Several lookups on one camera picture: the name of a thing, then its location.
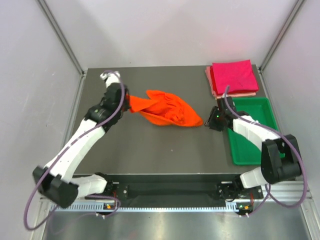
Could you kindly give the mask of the orange t shirt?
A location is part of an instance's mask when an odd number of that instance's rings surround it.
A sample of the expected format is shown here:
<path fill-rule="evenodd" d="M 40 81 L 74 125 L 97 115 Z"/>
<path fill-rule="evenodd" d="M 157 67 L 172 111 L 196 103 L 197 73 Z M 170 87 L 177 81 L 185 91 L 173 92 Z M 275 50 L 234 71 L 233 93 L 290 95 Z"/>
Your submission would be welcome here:
<path fill-rule="evenodd" d="M 200 127 L 204 122 L 196 111 L 173 93 L 147 90 L 148 98 L 131 95 L 130 111 L 157 126 Z"/>

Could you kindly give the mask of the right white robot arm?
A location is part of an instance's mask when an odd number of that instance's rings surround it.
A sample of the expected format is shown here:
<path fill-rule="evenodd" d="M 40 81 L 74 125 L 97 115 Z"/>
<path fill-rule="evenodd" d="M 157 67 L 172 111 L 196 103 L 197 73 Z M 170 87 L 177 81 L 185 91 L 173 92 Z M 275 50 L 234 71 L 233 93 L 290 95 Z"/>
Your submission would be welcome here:
<path fill-rule="evenodd" d="M 229 129 L 260 151 L 260 166 L 232 180 L 237 197 L 245 198 L 252 188 L 302 175 L 297 139 L 290 134 L 281 136 L 277 130 L 259 123 L 247 112 L 238 111 L 231 97 L 217 100 L 217 106 L 212 108 L 205 126 L 218 132 Z"/>

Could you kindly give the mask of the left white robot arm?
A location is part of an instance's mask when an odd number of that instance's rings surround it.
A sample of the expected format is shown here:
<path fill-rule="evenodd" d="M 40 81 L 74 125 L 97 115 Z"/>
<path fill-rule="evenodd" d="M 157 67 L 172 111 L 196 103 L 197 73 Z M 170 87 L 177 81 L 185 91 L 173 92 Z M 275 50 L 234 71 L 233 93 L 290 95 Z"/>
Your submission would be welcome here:
<path fill-rule="evenodd" d="M 109 198 L 114 191 L 103 174 L 74 178 L 75 170 L 107 131 L 129 109 L 128 89 L 118 82 L 107 85 L 100 103 L 91 107 L 72 138 L 45 167 L 38 166 L 32 176 L 38 192 L 59 207 L 68 208 L 76 199 L 98 194 Z"/>

